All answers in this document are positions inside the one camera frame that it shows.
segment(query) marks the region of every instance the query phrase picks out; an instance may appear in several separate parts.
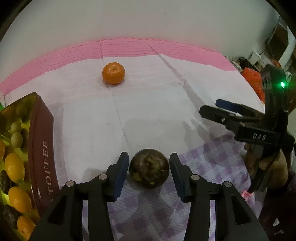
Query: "table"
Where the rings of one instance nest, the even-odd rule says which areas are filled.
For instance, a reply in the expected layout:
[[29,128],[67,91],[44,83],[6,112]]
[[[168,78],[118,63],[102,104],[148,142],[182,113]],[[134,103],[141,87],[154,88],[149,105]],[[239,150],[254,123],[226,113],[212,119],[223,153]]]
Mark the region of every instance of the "table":
[[[102,82],[102,68],[119,62],[126,70],[118,86]],[[242,192],[250,178],[242,143],[223,126],[204,120],[199,108],[226,99],[264,108],[246,80],[212,50],[156,39],[105,39],[57,50],[17,70],[0,84],[6,104],[33,91],[54,115],[54,158],[60,186],[86,182],[144,148],[166,157],[178,153],[208,181],[231,181]],[[259,215],[262,204],[248,201]],[[83,224],[87,237],[87,203]],[[189,204],[177,197],[171,175],[155,190],[125,181],[109,204],[116,240],[183,240]],[[214,203],[210,240],[214,240]]]

